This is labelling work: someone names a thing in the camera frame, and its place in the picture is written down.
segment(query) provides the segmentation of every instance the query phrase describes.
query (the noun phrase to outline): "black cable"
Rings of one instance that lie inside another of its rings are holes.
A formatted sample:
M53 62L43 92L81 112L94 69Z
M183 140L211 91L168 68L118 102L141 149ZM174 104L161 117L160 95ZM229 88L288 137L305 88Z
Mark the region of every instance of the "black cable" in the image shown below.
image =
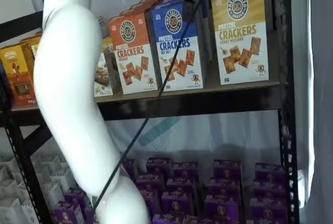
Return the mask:
M182 36L181 36L181 39L180 39L179 42L178 42L178 46L177 46L176 52L175 52L175 54L174 54L174 56L173 56L173 58L172 58L172 62L171 62L171 64L170 64L170 68L169 68L169 70L168 70L168 73L166 74L166 77L165 77L165 80L164 80L164 82L163 82L163 85L162 85L162 87L159 89L158 95L157 95L157 97L156 97L156 98L154 99L154 101L153 101L153 104L154 104L153 107L150 108L150 110L148 111L148 114L147 114L147 116L146 116L146 119L145 119L144 122L142 123L141 127L139 128L139 130L136 132L135 136L133 137L132 141L130 142L130 144L129 144L128 147L126 148L125 152L124 152L124 153L122 154L122 156L120 157L120 160L119 160L119 162L117 163L116 167L114 168L114 170L113 170L113 172L112 172L112 174L111 174L111 176L110 176L108 182L106 183L106 185L105 185L105 187L103 188L103 190L102 190L100 196L98 197L98 199L97 199L95 205L93 206L93 217L95 216L96 208L98 207L98 204L100 203L101 199L103 198L103 196L104 196L106 190L109 188L109 185L110 185L111 181L113 180L113 177L116 175L116 172L118 171L118 169L120 168L121 164L122 164L123 161L125 160L125 158L126 158L128 152L130 151L130 149L132 148L132 146L134 145L134 143L136 142L136 140L137 140L138 137L140 136L140 134L141 134L141 132L143 131L144 127L146 126L146 124L147 124L149 118L150 118L150 117L154 114L154 112L156 111L157 102L159 101L159 99L160 99L160 97L161 97L161 95L162 95L162 93L163 93L164 87L165 87L165 85L167 84L167 81L168 81L169 75L170 75L171 70L172 70L172 67L173 67L173 65L174 65L174 63L175 63L175 61L176 61L176 57L177 57L177 55L178 55L179 48L181 47L181 44L182 44L183 39L184 39L184 37L185 37L186 31L187 31L189 25L191 24L191 22L193 21L194 16L195 16L195 13L196 13L196 11L198 10L199 5L201 4L201 2L202 2L202 0L199 0L199 2L195 5L195 8L194 8L194 10L193 10L193 12L192 12L192 15L191 15L191 17L190 17L188 23L186 24L186 27L185 27L185 29L184 29L184 31L183 31L183 34L182 34Z

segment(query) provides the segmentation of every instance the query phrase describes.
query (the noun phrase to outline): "product box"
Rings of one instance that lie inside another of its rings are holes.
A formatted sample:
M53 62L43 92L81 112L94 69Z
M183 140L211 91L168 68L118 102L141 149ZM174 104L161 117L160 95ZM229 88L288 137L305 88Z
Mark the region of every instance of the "product box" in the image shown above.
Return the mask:
M157 90L161 80L149 11L141 8L109 21L124 94Z
M152 224L185 224L185 219L181 215L155 215Z
M224 220L225 224L234 224L240 221L237 198L224 195L207 195L204 209L208 216Z
M118 90L119 82L118 67L111 37L107 36L102 40L102 53L97 63L94 83L95 97L113 95Z
M177 49L187 22L183 22L183 0L158 5L152 11L155 41L158 50L162 80L167 76L172 58ZM181 43L181 48L170 73L164 91L203 88L206 75L201 33L202 19L197 13Z
M286 198L286 190L281 184L254 180L251 189L254 197Z
M161 173L148 173L138 176L138 178L136 179L136 186L139 190L155 189L157 190L159 195L162 195L163 191L165 190L165 182Z
M70 188L76 187L73 174L69 168L61 168L55 171L51 175L51 181L54 183L58 182L63 193L68 191Z
M84 224L81 208L76 203L59 202L54 209L58 222Z
M255 178L260 181L284 183L285 169L282 165L256 163Z
M286 201L269 198L251 198L250 215L252 218L287 219Z
M41 165L47 166L50 174L61 168L60 158L58 155L47 155L41 157Z
M33 54L27 43L0 49L0 59L6 71L14 103L18 106L35 104L33 90Z
M39 224L35 209L31 203L31 200L26 200L22 204L22 210L29 224Z
M44 183L41 185L41 189L49 211L54 211L57 203L65 200L58 183Z
M140 190L142 198L145 200L150 216L161 212L161 203L156 190Z
M83 218L86 220L85 208L89 206L90 201L86 193L82 190L70 188L63 194L66 202L74 202L79 204L82 210Z
M264 0L212 0L221 85L269 79Z
M0 198L7 197L7 198L18 198L16 193L17 182L16 180L5 180L0 181Z
M165 179L173 176L172 160L167 157L149 157L146 168L148 173L162 173Z
M163 211L173 214L193 215L194 205L191 193L179 191L163 192L162 198Z
M0 213L0 223L28 224L18 199L1 199Z

